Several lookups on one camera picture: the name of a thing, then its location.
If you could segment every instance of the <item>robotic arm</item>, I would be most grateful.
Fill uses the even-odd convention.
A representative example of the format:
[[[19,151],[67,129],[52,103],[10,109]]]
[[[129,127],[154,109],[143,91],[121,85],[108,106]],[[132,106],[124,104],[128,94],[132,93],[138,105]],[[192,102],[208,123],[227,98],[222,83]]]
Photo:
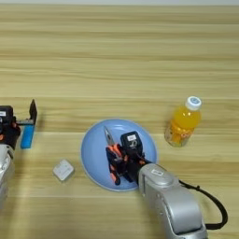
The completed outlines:
[[[207,238],[199,205],[175,176],[149,163],[139,171],[138,178],[140,192],[162,220],[166,238]]]
[[[160,218],[167,239],[207,239],[207,230],[220,229],[227,223],[227,211],[218,199],[145,159],[137,132],[123,134],[121,144],[121,150],[127,156],[125,178],[138,183],[143,197]],[[220,210],[222,221],[204,224],[200,207],[189,190],[198,190],[211,199]]]
[[[29,113],[29,119],[17,120],[11,106],[0,106],[0,209],[7,197],[7,182],[14,174],[13,155],[21,134],[20,126],[35,125],[37,111],[34,100]]]

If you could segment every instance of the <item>plastic bottle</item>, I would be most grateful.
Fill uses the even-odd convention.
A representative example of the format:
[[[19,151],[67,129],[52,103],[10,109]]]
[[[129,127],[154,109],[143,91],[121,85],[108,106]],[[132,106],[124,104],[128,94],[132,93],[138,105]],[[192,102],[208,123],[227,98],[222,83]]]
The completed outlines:
[[[202,101],[191,96],[185,105],[178,107],[165,131],[165,140],[174,147],[183,147],[188,142],[194,129],[200,123]]]

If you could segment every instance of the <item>blue plate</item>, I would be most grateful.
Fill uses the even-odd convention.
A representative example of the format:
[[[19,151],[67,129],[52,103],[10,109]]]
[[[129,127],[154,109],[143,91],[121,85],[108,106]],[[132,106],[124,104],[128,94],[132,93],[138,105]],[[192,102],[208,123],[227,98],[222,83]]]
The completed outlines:
[[[105,147],[107,146],[105,126],[111,132],[116,143],[120,143],[120,136],[122,134],[137,131],[143,142],[146,158],[149,161],[157,162],[158,152],[154,141],[147,131],[132,121],[125,119],[107,119],[93,125],[87,131],[81,144],[81,161],[86,174],[91,180],[107,190],[135,190],[137,189],[136,183],[130,183],[121,177],[120,185],[116,186],[110,177],[105,153]]]

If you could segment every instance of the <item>small white cube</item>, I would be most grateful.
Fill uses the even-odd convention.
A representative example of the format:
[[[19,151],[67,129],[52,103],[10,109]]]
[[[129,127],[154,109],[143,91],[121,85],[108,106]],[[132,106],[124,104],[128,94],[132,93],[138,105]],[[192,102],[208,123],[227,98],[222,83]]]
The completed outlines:
[[[66,160],[60,161],[53,169],[53,174],[55,174],[59,180],[64,182],[69,176],[74,173],[74,167]]]

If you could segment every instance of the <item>bottle label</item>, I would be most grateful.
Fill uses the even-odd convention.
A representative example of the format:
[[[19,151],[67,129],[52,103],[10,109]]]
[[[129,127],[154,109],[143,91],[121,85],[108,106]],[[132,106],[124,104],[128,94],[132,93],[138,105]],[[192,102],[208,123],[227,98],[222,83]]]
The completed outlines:
[[[187,144],[193,130],[181,129],[171,121],[165,131],[165,139],[174,147],[183,147]]]

